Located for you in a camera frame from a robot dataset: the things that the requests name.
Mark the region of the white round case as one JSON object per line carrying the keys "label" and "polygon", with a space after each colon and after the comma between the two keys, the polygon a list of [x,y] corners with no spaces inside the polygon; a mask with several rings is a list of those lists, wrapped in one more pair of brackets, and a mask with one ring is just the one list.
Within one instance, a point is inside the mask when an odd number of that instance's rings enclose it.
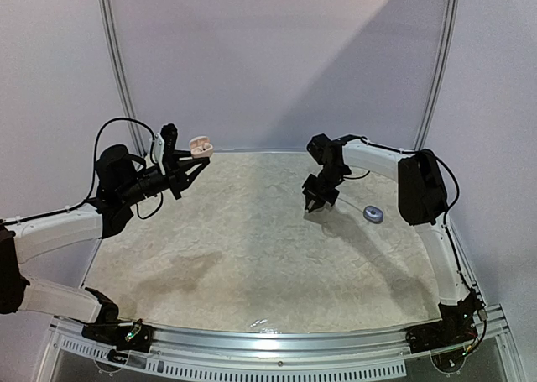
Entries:
{"label": "white round case", "polygon": [[197,136],[189,142],[190,152],[193,158],[210,158],[214,153],[214,146],[208,151],[203,151],[201,146],[204,143],[212,145],[208,136]]}

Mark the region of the blue earbud charging case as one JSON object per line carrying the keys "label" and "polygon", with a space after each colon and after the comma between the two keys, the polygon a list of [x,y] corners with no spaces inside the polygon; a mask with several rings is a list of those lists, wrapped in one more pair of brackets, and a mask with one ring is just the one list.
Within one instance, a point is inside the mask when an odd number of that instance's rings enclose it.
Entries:
{"label": "blue earbud charging case", "polygon": [[364,218],[371,223],[380,224],[383,222],[384,214],[378,207],[366,206],[364,207],[362,214]]}

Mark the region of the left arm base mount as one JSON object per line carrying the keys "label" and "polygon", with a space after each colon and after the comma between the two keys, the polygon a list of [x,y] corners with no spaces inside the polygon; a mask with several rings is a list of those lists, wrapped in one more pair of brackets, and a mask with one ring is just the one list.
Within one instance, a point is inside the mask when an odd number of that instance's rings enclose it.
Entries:
{"label": "left arm base mount", "polygon": [[136,351],[148,353],[153,343],[155,328],[137,321],[119,321],[110,323],[92,323],[82,328],[81,336],[113,346],[117,351]]}

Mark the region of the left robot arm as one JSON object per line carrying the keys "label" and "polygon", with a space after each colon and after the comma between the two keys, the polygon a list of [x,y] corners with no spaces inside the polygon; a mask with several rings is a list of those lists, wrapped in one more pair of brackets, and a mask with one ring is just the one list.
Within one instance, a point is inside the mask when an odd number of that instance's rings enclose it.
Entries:
{"label": "left robot arm", "polygon": [[95,197],[77,209],[1,225],[1,313],[36,311],[90,323],[106,343],[125,334],[117,307],[96,291],[23,275],[20,266],[41,254],[83,241],[118,235],[133,218],[132,207],[166,190],[180,199],[208,166],[214,148],[206,137],[188,150],[158,144],[157,163],[147,166],[123,144],[107,148],[96,162]]}

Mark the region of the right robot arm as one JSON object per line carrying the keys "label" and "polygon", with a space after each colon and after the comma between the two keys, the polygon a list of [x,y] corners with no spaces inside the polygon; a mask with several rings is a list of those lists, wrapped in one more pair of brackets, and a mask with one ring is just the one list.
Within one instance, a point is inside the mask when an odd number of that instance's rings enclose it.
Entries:
{"label": "right robot arm", "polygon": [[451,232],[449,211],[455,202],[448,201],[441,169],[452,172],[433,151],[396,149],[352,134],[330,139],[323,133],[312,137],[306,151],[321,167],[302,186],[307,212],[333,206],[339,197],[337,187],[349,179],[353,167],[395,181],[399,215],[415,228],[425,246],[438,285],[441,311],[483,309]]}

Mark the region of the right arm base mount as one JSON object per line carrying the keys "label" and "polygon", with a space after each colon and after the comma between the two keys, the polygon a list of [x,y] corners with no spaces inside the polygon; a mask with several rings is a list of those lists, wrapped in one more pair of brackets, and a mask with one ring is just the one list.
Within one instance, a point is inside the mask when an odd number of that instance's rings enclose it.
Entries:
{"label": "right arm base mount", "polygon": [[485,303],[474,292],[454,306],[440,303],[439,309],[439,321],[423,323],[405,330],[406,343],[411,353],[472,341],[468,349],[468,352],[471,352],[483,340],[487,323]]}

